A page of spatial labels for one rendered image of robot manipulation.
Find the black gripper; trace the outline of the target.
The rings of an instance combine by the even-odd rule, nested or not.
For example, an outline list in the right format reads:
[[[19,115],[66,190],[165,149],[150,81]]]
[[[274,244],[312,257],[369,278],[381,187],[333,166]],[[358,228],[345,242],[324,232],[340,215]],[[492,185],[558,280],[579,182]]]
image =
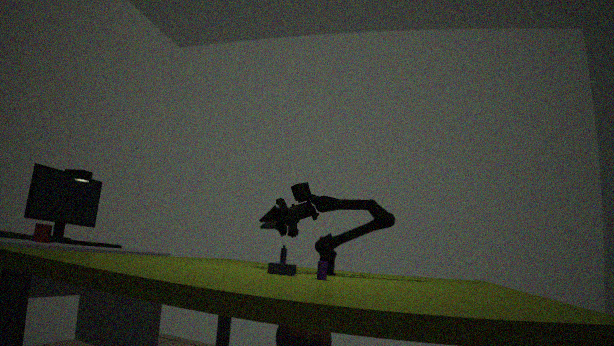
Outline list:
[[[282,198],[276,199],[276,205],[278,205],[279,208],[276,208],[274,205],[274,207],[259,220],[260,223],[266,222],[260,226],[260,229],[275,229],[282,237],[287,234],[286,226],[289,224],[287,217],[298,216],[300,217],[300,219],[297,219],[298,221],[302,219],[302,213],[298,205],[292,204],[292,207],[288,208],[285,200]]]

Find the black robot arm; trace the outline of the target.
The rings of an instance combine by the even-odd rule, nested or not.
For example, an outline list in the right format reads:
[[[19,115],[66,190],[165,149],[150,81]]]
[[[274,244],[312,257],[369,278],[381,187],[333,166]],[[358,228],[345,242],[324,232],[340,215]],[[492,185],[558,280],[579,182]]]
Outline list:
[[[321,240],[316,241],[315,249],[320,254],[320,261],[328,262],[327,275],[336,275],[336,273],[334,273],[335,258],[337,256],[334,249],[336,247],[368,232],[392,227],[395,224],[395,216],[390,212],[387,213],[372,199],[343,200],[328,196],[319,197],[311,194],[308,182],[293,185],[291,189],[295,201],[298,201],[299,203],[307,201],[298,205],[302,213],[302,219],[312,216],[313,220],[316,220],[319,213],[316,212],[315,207],[319,212],[329,212],[335,210],[368,210],[368,212],[374,218],[374,220],[368,224],[339,236],[332,237],[332,235],[329,234],[326,237],[321,237]],[[311,203],[314,204],[315,207],[312,206]],[[287,225],[288,237],[294,238],[298,235],[297,223],[299,220],[297,221],[297,219],[300,219],[300,217],[287,217],[287,221],[289,221],[289,224]]]

